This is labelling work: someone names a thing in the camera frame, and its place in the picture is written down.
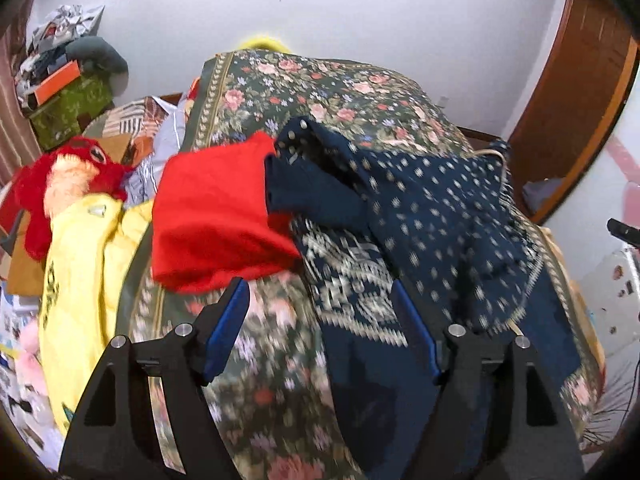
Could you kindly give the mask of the navy patterned hooded jacket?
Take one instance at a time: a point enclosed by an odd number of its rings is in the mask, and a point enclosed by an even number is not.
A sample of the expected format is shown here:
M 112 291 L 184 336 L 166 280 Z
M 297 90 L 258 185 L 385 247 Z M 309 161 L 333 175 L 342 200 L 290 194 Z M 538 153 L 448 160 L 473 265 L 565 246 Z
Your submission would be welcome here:
M 568 386 L 582 334 L 541 230 L 516 209 L 506 149 L 368 148 L 308 117 L 266 159 L 292 214 L 335 411 L 370 479 L 578 479 Z M 401 280 L 437 344 L 421 370 L 392 306 Z

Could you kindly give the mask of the white suitcase with stickers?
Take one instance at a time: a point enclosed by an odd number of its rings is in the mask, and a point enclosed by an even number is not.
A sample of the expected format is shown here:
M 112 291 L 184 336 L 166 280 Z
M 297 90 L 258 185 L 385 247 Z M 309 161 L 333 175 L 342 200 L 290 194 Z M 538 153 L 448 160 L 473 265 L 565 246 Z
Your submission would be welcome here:
M 603 258 L 579 287 L 607 358 L 639 340 L 639 263 L 632 249 Z

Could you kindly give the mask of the floral green bedspread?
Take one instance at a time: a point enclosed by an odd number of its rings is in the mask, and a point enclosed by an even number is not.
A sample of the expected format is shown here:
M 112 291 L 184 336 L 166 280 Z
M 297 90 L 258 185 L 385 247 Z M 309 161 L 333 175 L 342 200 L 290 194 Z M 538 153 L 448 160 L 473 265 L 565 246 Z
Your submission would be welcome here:
M 575 434 L 602 359 L 551 235 L 514 204 L 506 146 L 474 154 L 412 80 L 349 61 L 249 50 L 203 67 L 184 156 L 264 129 L 293 164 L 274 192 L 302 246 L 250 282 L 224 372 L 204 390 L 244 479 L 397 479 L 439 388 L 390 303 L 392 278 L 448 321 L 530 339 Z

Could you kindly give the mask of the grey bag on floor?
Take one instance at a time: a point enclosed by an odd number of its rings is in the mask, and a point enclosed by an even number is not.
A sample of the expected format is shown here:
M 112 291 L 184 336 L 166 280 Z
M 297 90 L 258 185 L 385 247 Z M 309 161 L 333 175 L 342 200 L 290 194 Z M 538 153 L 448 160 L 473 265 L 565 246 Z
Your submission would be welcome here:
M 535 182 L 526 182 L 523 185 L 522 193 L 528 210 L 532 214 L 536 214 L 561 185 L 562 181 L 562 178 L 547 178 Z

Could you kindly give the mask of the red folded garment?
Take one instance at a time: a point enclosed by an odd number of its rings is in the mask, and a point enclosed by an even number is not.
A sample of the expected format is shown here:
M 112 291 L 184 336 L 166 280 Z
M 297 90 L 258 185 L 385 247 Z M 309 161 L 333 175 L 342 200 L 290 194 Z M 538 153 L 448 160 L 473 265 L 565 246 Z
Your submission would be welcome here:
M 256 280 L 298 267 L 291 217 L 266 206 L 265 159 L 273 140 L 248 140 L 166 162 L 152 210 L 152 278 L 163 288 L 199 294 L 232 278 Z

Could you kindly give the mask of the yellow garment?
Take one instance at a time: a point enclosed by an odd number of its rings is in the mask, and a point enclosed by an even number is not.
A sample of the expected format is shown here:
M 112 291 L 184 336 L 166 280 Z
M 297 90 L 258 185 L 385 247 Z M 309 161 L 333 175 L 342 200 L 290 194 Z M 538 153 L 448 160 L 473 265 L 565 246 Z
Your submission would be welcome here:
M 126 209 L 107 194 L 89 194 L 51 221 L 38 336 L 51 411 L 63 434 L 115 335 L 122 284 L 152 208 L 150 200 Z

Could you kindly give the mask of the brown wooden door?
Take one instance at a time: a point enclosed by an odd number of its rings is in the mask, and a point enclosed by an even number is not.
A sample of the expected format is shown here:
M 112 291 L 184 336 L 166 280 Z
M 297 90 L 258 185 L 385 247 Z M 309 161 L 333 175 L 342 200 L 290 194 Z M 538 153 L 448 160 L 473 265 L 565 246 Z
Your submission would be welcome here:
M 565 0 L 551 52 L 510 137 L 514 196 L 543 222 L 558 208 L 611 133 L 637 68 L 638 44 L 610 0 Z M 532 214 L 526 182 L 562 178 Z

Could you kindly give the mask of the patchwork pillow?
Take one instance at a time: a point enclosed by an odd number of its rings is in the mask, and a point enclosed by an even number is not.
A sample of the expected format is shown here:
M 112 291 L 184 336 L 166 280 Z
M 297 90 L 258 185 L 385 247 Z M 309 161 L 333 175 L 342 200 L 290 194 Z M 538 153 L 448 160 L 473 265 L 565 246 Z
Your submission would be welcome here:
M 153 153 L 154 138 L 164 120 L 174 110 L 174 103 L 157 96 L 146 96 L 106 110 L 90 122 L 82 135 L 94 140 L 129 136 L 129 145 L 122 155 L 122 162 L 135 167 Z

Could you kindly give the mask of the red plush toy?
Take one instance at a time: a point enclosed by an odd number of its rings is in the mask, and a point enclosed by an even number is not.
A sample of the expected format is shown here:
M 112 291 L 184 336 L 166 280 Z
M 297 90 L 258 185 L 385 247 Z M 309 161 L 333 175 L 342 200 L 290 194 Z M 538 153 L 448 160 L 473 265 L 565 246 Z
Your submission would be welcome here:
M 46 258 L 53 218 L 88 194 L 126 200 L 124 180 L 134 166 L 111 158 L 97 140 L 74 136 L 16 174 L 9 196 L 29 214 L 24 248 L 36 261 Z

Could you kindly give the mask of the green storage box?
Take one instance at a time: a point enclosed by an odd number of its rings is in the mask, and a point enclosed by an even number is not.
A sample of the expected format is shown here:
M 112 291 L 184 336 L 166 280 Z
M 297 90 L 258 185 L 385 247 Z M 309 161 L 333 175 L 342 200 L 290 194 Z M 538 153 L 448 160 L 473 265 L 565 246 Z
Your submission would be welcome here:
M 48 152 L 85 128 L 113 104 L 108 79 L 102 75 L 82 75 L 40 105 L 29 121 L 40 148 Z

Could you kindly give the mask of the striped pink curtain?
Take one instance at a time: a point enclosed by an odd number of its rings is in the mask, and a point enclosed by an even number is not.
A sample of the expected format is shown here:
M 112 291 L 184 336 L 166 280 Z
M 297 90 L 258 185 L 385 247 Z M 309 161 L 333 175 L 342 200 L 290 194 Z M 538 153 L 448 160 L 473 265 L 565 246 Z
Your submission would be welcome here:
M 23 115 L 14 78 L 26 60 L 27 21 L 34 0 L 25 0 L 17 16 L 1 36 L 0 181 L 10 182 L 23 166 L 41 155 L 32 124 Z

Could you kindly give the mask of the orange box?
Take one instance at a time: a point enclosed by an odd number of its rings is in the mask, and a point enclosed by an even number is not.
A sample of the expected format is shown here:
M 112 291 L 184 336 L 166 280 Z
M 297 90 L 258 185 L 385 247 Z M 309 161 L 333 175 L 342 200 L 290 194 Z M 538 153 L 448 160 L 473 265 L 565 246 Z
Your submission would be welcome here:
M 37 105 L 40 106 L 49 101 L 55 93 L 78 79 L 80 75 L 81 70 L 77 61 L 70 61 L 63 65 L 36 88 L 35 99 Z

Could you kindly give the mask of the grey pillow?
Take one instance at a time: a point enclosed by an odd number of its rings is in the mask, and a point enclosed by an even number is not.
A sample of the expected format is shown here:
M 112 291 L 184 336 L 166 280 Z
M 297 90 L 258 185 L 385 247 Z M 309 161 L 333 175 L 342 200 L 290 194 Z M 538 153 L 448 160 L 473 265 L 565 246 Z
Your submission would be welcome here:
M 127 61 L 99 36 L 80 37 L 65 47 L 66 58 L 76 61 L 83 72 L 103 76 L 114 96 L 121 96 L 128 86 Z

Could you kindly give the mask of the pile of clutter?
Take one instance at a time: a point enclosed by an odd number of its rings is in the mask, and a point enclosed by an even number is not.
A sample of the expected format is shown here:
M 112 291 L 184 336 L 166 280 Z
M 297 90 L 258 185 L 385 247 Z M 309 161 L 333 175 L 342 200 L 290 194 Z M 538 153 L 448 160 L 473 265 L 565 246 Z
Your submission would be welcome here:
M 104 9 L 105 6 L 84 9 L 80 4 L 63 4 L 34 29 L 27 38 L 27 56 L 14 77 L 21 107 L 26 107 L 29 93 L 50 75 L 49 67 L 64 55 L 70 42 L 96 33 Z

